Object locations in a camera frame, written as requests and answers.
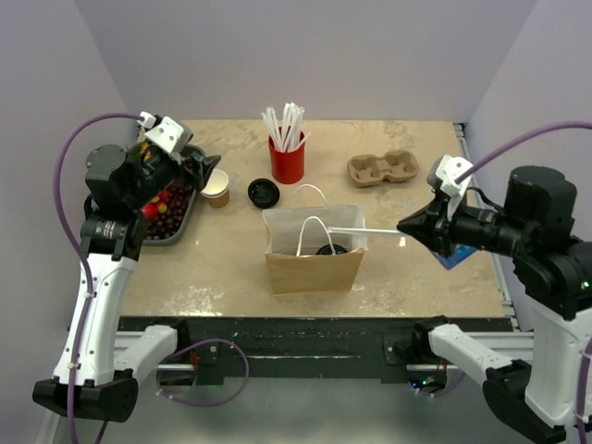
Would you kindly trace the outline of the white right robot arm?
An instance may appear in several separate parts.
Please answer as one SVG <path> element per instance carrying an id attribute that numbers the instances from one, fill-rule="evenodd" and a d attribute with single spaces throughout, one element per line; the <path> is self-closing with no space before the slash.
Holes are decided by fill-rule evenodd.
<path id="1" fill-rule="evenodd" d="M 434 170 L 427 181 L 432 202 L 398 230 L 445 257 L 460 245 L 509 257 L 532 302 L 533 358 L 493 351 L 443 316 L 415 326 L 409 352 L 425 364 L 438 357 L 455 364 L 503 424 L 535 443 L 561 443 L 572 426 L 588 432 L 591 245 L 572 233 L 576 187 L 558 170 L 520 166 L 503 205 L 460 203 L 450 212 L 444 173 Z"/>

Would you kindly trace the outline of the brown paper takeout bag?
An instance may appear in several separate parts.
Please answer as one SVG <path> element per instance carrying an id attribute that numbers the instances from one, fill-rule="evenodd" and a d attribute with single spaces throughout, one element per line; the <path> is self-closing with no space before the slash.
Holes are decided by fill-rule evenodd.
<path id="1" fill-rule="evenodd" d="M 265 263 L 275 296 L 320 294 L 351 290 L 367 251 L 365 236 L 329 233 L 328 227 L 365 228 L 363 209 L 356 204 L 318 207 L 293 205 L 262 212 L 267 235 Z M 348 252 L 316 255 L 326 244 Z"/>

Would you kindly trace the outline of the brown pulp cup carrier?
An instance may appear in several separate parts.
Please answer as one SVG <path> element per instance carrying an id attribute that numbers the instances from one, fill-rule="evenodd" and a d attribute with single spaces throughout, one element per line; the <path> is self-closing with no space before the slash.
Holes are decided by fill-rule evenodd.
<path id="1" fill-rule="evenodd" d="M 382 156 L 356 155 L 348 161 L 347 171 L 356 187 L 366 188 L 385 181 L 403 183 L 414 179 L 419 173 L 419 164 L 411 152 L 395 150 Z"/>

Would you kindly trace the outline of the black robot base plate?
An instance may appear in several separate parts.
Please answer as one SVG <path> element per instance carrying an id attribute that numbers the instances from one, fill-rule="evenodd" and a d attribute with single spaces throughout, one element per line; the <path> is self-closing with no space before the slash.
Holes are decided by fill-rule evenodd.
<path id="1" fill-rule="evenodd" d="M 228 378 L 374 379 L 401 383 L 407 364 L 432 364 L 410 347 L 417 325 L 436 327 L 440 315 L 398 317 L 120 317 L 120 332 L 152 325 L 179 329 L 177 358 L 158 374 L 168 385 L 220 385 Z"/>

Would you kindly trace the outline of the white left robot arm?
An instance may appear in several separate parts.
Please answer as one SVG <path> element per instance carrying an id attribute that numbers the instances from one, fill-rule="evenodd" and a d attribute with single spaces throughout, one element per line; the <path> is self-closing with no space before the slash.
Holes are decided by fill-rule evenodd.
<path id="1" fill-rule="evenodd" d="M 181 363 L 191 340 L 178 324 L 147 327 L 121 356 L 115 341 L 123 297 L 139 262 L 149 221 L 142 209 L 173 183 L 200 191 L 220 162 L 193 145 L 173 159 L 154 144 L 142 152 L 114 144 L 86 159 L 90 190 L 78 245 L 80 286 L 65 349 L 53 375 L 35 383 L 32 399 L 61 416 L 123 423 L 139 385 L 160 360 Z"/>

